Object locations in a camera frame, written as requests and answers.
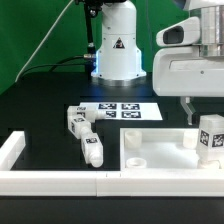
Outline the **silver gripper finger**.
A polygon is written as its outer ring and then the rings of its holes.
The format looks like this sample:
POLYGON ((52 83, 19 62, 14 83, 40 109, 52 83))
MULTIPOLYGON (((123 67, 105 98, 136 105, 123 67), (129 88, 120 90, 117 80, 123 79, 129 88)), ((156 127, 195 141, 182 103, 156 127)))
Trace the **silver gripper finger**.
POLYGON ((194 107, 191 103, 190 97, 181 96, 180 97, 180 103, 182 108, 187 114, 187 121, 189 125, 193 124, 193 114, 194 114, 194 107))

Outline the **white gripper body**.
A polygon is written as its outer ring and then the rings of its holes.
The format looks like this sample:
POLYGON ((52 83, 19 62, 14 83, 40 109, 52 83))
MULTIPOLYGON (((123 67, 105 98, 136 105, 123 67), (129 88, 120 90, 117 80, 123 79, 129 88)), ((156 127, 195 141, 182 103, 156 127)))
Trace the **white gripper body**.
POLYGON ((159 96, 224 97, 224 57, 200 57, 195 46, 161 49, 153 89, 159 96))

